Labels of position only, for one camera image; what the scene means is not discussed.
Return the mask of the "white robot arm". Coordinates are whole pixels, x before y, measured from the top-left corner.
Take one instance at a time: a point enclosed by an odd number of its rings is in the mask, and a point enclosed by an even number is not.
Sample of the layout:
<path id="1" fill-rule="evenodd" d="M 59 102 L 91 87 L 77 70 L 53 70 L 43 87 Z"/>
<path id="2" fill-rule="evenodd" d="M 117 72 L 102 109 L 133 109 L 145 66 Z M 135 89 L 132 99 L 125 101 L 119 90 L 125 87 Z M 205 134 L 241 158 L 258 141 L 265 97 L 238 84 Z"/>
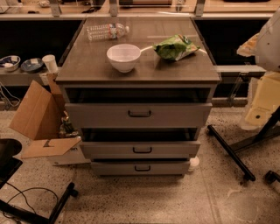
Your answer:
<path id="1" fill-rule="evenodd" d="M 256 82 L 253 99 L 248 101 L 239 123 L 243 130 L 255 130 L 280 106 L 280 9 L 257 34 L 239 46 L 237 53 L 254 56 L 255 63 L 265 70 Z"/>

